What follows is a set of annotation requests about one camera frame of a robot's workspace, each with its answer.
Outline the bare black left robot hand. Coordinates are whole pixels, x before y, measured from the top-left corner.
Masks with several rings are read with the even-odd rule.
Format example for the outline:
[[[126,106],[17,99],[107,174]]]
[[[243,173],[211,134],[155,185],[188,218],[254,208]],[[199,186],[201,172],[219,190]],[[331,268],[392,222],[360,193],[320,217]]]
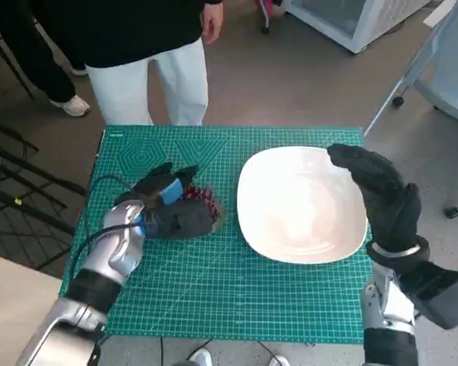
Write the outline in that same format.
[[[125,201],[142,201],[145,208],[161,207],[176,202],[184,194],[198,172],[198,165],[172,171],[173,164],[164,162],[151,169],[131,190],[114,200],[114,205]]]

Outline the person's hand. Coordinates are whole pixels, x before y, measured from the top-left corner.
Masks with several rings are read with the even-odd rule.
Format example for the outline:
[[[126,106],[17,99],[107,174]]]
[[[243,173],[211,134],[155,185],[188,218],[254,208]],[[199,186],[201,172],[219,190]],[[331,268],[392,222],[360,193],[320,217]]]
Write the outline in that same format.
[[[209,45],[219,38],[223,22],[223,4],[205,4],[202,12],[202,39],[204,44]]]

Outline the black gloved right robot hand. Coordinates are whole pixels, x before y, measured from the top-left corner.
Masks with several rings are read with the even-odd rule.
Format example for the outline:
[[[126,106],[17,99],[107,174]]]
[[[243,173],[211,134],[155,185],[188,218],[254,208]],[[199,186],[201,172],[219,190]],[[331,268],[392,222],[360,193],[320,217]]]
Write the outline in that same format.
[[[418,186],[404,183],[384,156],[359,146],[335,143],[327,148],[331,162],[347,169],[358,185],[373,241],[387,252],[415,246],[421,200]]]

